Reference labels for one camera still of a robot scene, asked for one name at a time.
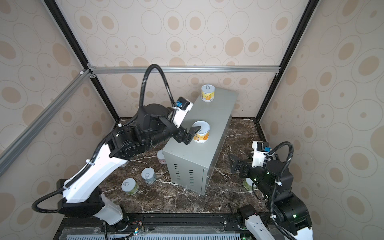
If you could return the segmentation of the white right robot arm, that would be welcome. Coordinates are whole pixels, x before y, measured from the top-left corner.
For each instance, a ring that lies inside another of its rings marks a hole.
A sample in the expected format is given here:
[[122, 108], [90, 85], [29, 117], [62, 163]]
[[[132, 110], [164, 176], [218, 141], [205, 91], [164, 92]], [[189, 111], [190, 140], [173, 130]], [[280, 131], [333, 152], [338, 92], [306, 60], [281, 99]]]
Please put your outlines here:
[[284, 163], [270, 160], [264, 166], [251, 166], [249, 161], [229, 155], [231, 172], [250, 179], [266, 200], [268, 213], [258, 213], [247, 205], [238, 209], [238, 224], [257, 240], [312, 240], [313, 228], [309, 210], [292, 192], [293, 175]]

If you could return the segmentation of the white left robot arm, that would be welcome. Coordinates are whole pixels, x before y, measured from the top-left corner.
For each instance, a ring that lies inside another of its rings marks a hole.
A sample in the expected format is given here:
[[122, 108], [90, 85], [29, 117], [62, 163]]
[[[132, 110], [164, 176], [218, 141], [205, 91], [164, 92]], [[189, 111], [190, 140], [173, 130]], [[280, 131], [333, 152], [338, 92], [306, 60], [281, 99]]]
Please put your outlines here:
[[181, 126], [192, 107], [193, 104], [183, 98], [179, 98], [172, 108], [159, 104], [139, 107], [134, 119], [136, 123], [115, 128], [97, 146], [86, 165], [63, 183], [58, 212], [67, 217], [97, 217], [111, 226], [124, 228], [128, 222], [126, 213], [101, 192], [99, 184], [136, 155], [170, 138], [188, 145], [199, 130], [198, 127], [187, 130]]

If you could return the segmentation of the light blue label can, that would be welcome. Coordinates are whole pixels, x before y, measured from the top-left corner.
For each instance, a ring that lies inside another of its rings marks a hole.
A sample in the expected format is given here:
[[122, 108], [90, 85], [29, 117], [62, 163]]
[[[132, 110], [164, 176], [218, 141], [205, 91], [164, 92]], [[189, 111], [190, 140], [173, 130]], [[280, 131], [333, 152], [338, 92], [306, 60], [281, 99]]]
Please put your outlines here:
[[143, 169], [141, 176], [144, 179], [145, 183], [148, 185], [153, 184], [157, 179], [157, 175], [156, 175], [155, 170], [153, 168]]

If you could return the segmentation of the yellow orange label can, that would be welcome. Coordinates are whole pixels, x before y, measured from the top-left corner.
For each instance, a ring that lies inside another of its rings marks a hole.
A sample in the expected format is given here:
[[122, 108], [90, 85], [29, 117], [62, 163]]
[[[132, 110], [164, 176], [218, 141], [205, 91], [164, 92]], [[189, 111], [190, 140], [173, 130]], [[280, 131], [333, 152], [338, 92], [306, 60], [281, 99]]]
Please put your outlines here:
[[210, 135], [210, 125], [205, 121], [197, 121], [192, 125], [192, 127], [194, 126], [201, 127], [201, 130], [194, 136], [194, 141], [200, 144], [207, 142]]

